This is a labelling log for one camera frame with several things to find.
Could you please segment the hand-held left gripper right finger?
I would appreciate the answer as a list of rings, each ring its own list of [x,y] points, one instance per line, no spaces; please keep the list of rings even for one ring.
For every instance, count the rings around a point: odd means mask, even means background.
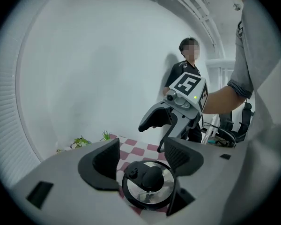
[[[200,143],[190,142],[179,138],[166,138],[164,155],[176,177],[191,176],[204,163],[203,155],[196,149]]]

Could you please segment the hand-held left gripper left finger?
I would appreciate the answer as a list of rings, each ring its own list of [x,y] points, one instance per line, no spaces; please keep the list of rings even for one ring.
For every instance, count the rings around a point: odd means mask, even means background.
[[[120,142],[118,138],[106,142],[80,159],[78,173],[96,190],[119,191],[117,166],[120,160]]]

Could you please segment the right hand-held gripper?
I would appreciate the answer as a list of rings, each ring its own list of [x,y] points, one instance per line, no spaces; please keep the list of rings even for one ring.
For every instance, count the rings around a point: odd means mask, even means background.
[[[161,139],[157,152],[164,152],[165,139],[181,138],[187,127],[194,127],[201,119],[208,98],[206,79],[184,72],[171,85],[163,100],[153,105],[142,118],[138,131],[170,125]]]

